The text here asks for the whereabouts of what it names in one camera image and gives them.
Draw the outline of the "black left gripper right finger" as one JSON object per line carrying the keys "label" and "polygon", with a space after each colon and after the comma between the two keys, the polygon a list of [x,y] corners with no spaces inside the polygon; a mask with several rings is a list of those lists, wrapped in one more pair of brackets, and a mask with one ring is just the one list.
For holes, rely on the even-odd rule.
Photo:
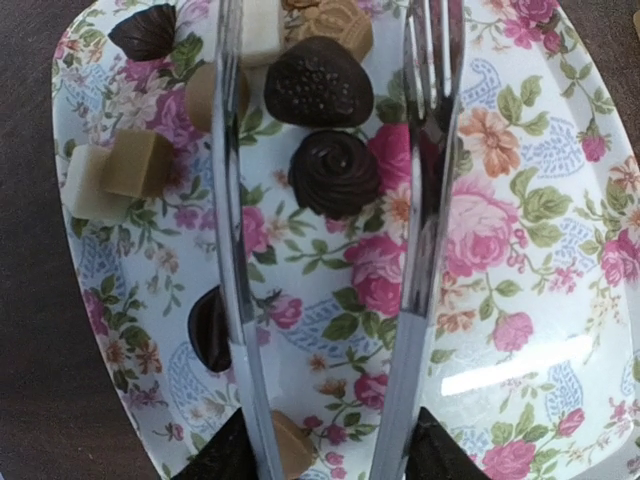
{"label": "black left gripper right finger", "polygon": [[478,480],[480,469],[426,407],[409,445],[406,480]]}

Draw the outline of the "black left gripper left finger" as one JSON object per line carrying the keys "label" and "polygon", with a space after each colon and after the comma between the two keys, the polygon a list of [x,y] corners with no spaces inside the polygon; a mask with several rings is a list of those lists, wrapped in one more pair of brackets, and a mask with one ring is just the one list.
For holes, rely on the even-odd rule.
{"label": "black left gripper left finger", "polygon": [[258,480],[257,464],[238,409],[179,472],[179,480]]}

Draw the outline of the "dark rose shaped chocolate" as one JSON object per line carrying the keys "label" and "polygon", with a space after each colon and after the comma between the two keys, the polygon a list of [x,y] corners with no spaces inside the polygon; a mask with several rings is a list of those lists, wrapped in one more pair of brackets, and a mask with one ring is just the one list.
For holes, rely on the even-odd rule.
{"label": "dark rose shaped chocolate", "polygon": [[381,187],[376,156],[356,136],[335,130],[302,140],[291,157],[288,182],[299,207],[332,220],[358,215]]}

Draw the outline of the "dark strawberry shaped chocolate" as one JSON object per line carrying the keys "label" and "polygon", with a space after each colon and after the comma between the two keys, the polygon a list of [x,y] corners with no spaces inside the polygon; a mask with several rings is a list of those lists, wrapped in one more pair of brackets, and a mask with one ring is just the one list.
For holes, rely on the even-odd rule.
{"label": "dark strawberry shaped chocolate", "polygon": [[267,69],[264,102],[269,114],[308,128],[353,128],[374,108],[370,78],[359,61],[337,41],[306,38]]}

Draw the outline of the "tan crown shaped chocolate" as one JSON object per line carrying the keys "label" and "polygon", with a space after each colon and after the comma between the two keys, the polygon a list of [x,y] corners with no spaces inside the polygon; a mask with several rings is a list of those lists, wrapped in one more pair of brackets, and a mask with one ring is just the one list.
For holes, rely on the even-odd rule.
{"label": "tan crown shaped chocolate", "polygon": [[373,25],[356,1],[282,1],[285,42],[292,46],[314,36],[328,37],[362,62],[374,45]]}

